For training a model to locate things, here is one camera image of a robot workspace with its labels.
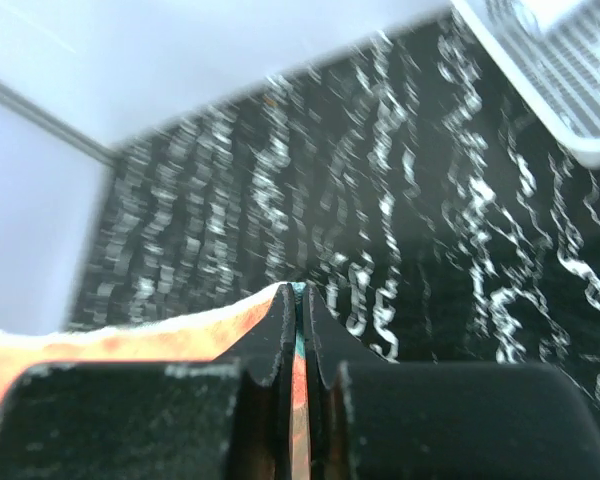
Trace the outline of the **white plastic mesh basket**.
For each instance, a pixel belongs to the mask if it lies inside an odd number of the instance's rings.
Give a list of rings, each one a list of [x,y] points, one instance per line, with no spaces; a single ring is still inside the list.
[[[600,168],[600,0],[453,6],[556,141]]]

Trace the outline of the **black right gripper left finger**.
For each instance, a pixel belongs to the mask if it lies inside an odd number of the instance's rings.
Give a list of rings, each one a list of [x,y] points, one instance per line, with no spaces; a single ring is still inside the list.
[[[290,284],[282,283],[264,317],[220,356],[238,360],[241,367],[226,479],[291,477],[295,344],[295,294]]]

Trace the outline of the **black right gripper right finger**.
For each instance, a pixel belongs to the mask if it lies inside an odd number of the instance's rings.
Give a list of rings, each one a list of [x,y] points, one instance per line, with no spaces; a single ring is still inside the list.
[[[331,314],[318,289],[302,295],[310,473],[313,479],[395,477],[395,366]]]

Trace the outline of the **orange patterned towel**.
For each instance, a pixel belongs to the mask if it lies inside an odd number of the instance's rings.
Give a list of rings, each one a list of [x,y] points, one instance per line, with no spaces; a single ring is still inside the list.
[[[241,367],[275,283],[130,328],[0,331],[0,479],[226,479]]]

